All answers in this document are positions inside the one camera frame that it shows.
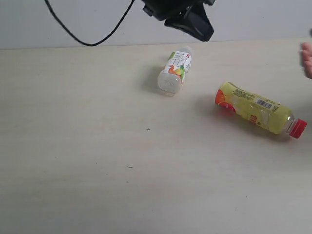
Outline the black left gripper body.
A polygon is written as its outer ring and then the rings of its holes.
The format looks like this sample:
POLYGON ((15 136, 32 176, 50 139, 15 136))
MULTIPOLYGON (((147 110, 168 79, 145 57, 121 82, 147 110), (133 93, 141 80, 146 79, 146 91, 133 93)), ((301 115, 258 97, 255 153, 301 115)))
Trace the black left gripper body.
POLYGON ((174 17, 194 4, 212 6, 215 0, 143 0, 143 11, 159 21, 174 17))

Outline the person's open bare hand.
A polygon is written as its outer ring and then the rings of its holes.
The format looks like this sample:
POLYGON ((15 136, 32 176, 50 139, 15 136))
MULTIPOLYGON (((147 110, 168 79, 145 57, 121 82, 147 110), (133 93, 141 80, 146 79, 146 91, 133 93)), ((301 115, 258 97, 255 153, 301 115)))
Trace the person's open bare hand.
POLYGON ((312 78, 312 46, 304 42, 300 48, 300 61, 304 70, 305 76, 309 79, 312 78))

